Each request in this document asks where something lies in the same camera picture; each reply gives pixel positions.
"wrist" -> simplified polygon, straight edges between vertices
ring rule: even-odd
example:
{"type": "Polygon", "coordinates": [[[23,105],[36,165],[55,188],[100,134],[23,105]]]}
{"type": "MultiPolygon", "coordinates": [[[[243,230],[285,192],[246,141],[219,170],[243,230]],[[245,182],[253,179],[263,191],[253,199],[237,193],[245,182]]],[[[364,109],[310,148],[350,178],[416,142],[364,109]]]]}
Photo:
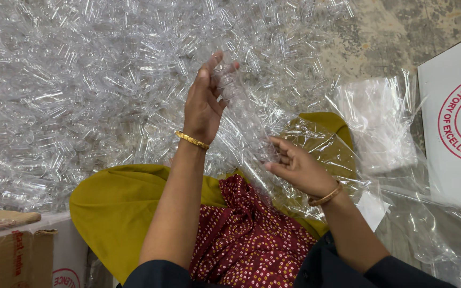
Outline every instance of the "wrist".
{"type": "Polygon", "coordinates": [[[207,149],[204,149],[200,146],[197,146],[188,140],[181,138],[179,140],[179,146],[177,147],[177,151],[191,153],[193,155],[203,155],[205,156],[207,149]]]}

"bangle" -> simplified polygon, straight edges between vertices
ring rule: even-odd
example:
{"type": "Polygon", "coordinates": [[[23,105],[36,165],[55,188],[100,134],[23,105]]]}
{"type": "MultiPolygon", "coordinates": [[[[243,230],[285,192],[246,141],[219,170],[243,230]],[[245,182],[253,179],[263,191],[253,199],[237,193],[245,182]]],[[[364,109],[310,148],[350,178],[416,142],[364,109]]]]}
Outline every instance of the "bangle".
{"type": "Polygon", "coordinates": [[[332,198],[336,197],[337,194],[341,193],[341,191],[343,190],[343,184],[339,181],[337,181],[337,188],[335,188],[330,194],[328,194],[327,196],[319,199],[319,200],[316,200],[316,199],[313,199],[311,197],[309,197],[309,205],[310,206],[319,206],[323,203],[326,203],[326,202],[329,202],[330,200],[332,200],[332,198]]]}
{"type": "Polygon", "coordinates": [[[199,140],[196,140],[195,138],[191,138],[189,137],[188,135],[182,133],[181,131],[175,131],[175,134],[179,137],[181,137],[182,139],[192,143],[192,144],[195,144],[197,145],[198,147],[201,147],[201,148],[204,148],[204,149],[209,149],[209,145],[203,143],[203,142],[200,142],[199,140]]]}

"black sleeve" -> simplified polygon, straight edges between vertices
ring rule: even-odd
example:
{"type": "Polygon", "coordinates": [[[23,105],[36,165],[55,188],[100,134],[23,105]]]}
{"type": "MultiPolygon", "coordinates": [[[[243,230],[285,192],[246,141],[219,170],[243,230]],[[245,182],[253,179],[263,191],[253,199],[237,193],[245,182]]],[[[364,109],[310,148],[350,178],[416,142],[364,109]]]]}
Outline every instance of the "black sleeve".
{"type": "Polygon", "coordinates": [[[192,281],[183,267],[166,260],[152,260],[131,272],[123,288],[189,288],[192,281]]]}
{"type": "Polygon", "coordinates": [[[455,287],[392,256],[381,259],[364,277],[378,288],[455,287]]]}

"bandhani print fabric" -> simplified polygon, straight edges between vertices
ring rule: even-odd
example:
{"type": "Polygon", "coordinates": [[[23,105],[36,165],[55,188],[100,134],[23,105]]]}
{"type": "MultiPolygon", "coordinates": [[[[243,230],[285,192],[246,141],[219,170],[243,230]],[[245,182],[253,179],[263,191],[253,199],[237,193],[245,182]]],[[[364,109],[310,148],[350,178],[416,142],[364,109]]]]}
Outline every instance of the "bandhani print fabric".
{"type": "Polygon", "coordinates": [[[265,206],[239,175],[220,180],[227,208],[200,206],[191,278],[233,287],[290,287],[316,240],[265,206]]]}

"clear plastic wrap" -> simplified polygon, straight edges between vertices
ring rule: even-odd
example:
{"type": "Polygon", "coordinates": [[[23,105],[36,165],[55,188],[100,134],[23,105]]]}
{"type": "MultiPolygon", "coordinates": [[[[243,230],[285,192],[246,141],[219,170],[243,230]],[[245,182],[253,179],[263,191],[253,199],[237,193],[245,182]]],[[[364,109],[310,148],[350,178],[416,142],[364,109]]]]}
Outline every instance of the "clear plastic wrap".
{"type": "Polygon", "coordinates": [[[413,76],[381,77],[337,86],[330,100],[346,121],[363,173],[378,174],[416,164],[410,125],[415,115],[413,76]]]}

